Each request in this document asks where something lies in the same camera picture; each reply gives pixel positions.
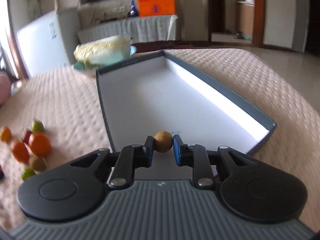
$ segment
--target white refrigerator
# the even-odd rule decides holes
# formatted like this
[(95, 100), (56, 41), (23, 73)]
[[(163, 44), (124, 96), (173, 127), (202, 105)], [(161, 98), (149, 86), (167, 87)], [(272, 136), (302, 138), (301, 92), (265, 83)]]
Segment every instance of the white refrigerator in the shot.
[(76, 8), (52, 11), (18, 31), (29, 77), (74, 64), (80, 22)]

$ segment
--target pink object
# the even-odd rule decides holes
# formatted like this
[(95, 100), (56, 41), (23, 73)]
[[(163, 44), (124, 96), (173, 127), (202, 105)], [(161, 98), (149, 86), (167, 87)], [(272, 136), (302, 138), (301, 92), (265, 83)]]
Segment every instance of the pink object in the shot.
[(0, 72), (0, 105), (2, 105), (10, 96), (11, 82), (8, 75), (4, 72)]

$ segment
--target green fruit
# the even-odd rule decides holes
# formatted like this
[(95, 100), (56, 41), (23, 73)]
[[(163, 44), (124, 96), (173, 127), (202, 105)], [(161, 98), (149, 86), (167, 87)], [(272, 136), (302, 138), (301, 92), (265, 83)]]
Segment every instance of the green fruit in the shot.
[(35, 173), (35, 171), (33, 169), (27, 167), (27, 168), (24, 169), (23, 173), (21, 174), (21, 179), (23, 181), (25, 181), (26, 179), (34, 176), (35, 174), (36, 173)]
[(43, 124), (38, 120), (33, 120), (31, 129), (33, 132), (44, 132), (44, 126)]

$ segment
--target yellow plastic wrapped package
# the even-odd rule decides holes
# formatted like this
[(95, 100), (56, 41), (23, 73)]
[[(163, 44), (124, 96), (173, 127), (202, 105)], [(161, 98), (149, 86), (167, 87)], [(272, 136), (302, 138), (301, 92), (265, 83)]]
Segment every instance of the yellow plastic wrapped package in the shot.
[(108, 66), (130, 57), (130, 43), (124, 37), (112, 36), (78, 45), (74, 55), (85, 69)]

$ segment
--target metal screw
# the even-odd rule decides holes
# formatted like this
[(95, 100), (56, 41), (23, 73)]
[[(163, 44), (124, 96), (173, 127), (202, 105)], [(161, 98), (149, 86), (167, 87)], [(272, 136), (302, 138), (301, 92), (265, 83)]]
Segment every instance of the metal screw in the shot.
[(208, 187), (213, 184), (213, 180), (209, 178), (202, 178), (198, 180), (198, 185), (201, 187)]
[(110, 181), (110, 184), (112, 186), (116, 186), (116, 187), (123, 186), (126, 183), (127, 183), (127, 181), (123, 178), (116, 178), (116, 179), (113, 179), (112, 181)]

